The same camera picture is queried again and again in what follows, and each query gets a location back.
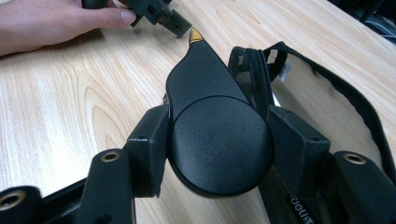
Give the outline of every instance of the gold metal tip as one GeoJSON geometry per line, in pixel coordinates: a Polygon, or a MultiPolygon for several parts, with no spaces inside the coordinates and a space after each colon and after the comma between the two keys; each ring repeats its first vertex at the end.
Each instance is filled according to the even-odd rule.
{"type": "Polygon", "coordinates": [[[202,41],[204,38],[202,35],[195,29],[194,27],[191,28],[190,31],[190,43],[202,41]]]}

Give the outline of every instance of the black fabric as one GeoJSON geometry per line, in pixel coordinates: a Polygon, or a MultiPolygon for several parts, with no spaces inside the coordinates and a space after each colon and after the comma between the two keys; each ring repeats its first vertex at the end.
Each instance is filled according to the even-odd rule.
{"type": "Polygon", "coordinates": [[[233,48],[229,70],[249,99],[250,104],[265,119],[268,105],[274,104],[271,80],[265,55],[256,49],[233,48]]]}
{"type": "MultiPolygon", "coordinates": [[[[268,60],[271,50],[265,49],[262,52],[265,55],[265,59],[268,60]]],[[[267,64],[271,81],[274,81],[274,79],[282,72],[283,65],[285,64],[285,61],[287,59],[288,59],[288,53],[286,51],[280,51],[277,53],[275,61],[273,63],[267,64]]]]}

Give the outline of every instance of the human hand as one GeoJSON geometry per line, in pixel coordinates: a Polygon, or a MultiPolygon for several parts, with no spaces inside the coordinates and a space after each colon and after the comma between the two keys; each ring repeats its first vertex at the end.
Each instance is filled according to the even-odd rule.
{"type": "Polygon", "coordinates": [[[70,40],[96,28],[130,25],[136,15],[109,0],[102,9],[81,0],[11,0],[0,5],[0,56],[70,40]]]}

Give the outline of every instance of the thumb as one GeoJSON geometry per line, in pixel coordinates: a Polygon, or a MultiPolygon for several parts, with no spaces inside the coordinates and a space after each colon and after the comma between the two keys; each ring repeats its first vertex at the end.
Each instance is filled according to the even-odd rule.
{"type": "Polygon", "coordinates": [[[136,19],[128,9],[105,7],[101,9],[82,9],[80,11],[80,31],[88,32],[96,28],[118,28],[130,25],[136,19]]]}

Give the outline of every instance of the light wooden desk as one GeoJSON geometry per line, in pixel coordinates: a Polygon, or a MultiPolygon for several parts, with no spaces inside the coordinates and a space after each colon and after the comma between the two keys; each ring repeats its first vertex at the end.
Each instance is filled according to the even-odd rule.
{"type": "MultiPolygon", "coordinates": [[[[233,46],[278,41],[324,65],[377,109],[396,155],[396,48],[325,0],[175,0],[226,62],[233,46]]],[[[122,147],[158,105],[165,80],[188,49],[142,20],[134,29],[89,32],[69,42],[0,59],[0,190],[38,186],[44,196],[88,173],[101,150],[122,147]]],[[[166,165],[160,199],[137,199],[139,223],[265,223],[257,190],[208,200],[186,190],[166,165]]]]}

